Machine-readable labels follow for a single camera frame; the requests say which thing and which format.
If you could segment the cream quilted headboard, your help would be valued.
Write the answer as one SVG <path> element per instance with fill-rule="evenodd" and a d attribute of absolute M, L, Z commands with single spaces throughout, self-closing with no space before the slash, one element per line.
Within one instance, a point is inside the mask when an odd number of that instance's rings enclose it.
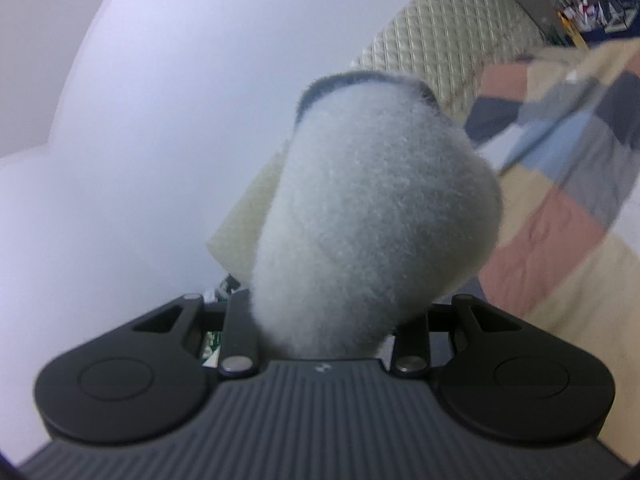
<path fill-rule="evenodd" d="M 285 186 L 294 205 L 277 223 L 270 254 L 301 257 L 324 240 L 354 248 L 359 270 L 461 280 L 473 260 L 416 229 L 427 208 L 407 205 L 408 187 L 426 177 L 439 145 L 465 147 L 459 122 L 480 71 L 540 40 L 515 0 L 412 0 L 349 72 L 308 89 L 292 136 L 209 237 L 208 251 L 248 284 L 273 197 Z"/>

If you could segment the small bottles on nightstand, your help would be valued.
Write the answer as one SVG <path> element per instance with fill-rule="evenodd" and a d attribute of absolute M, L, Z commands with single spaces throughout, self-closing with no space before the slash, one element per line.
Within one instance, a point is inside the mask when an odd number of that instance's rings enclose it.
<path fill-rule="evenodd" d="M 576 48 L 639 37 L 639 0 L 558 0 L 554 8 Z"/>

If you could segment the green printed bag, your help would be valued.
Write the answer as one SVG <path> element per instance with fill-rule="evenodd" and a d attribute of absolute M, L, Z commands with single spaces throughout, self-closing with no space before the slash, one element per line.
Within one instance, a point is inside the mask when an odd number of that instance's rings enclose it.
<path fill-rule="evenodd" d="M 205 367 L 216 368 L 220 353 L 221 332 L 207 332 L 205 334 L 200 361 Z"/>

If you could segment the patchwork plaid duvet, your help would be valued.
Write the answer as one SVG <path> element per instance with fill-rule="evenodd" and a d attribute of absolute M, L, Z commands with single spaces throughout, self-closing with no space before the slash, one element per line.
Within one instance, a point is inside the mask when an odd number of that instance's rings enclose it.
<path fill-rule="evenodd" d="M 504 215 L 486 299 L 597 356 L 616 398 L 602 440 L 639 458 L 639 44 L 491 65 L 465 123 Z"/>

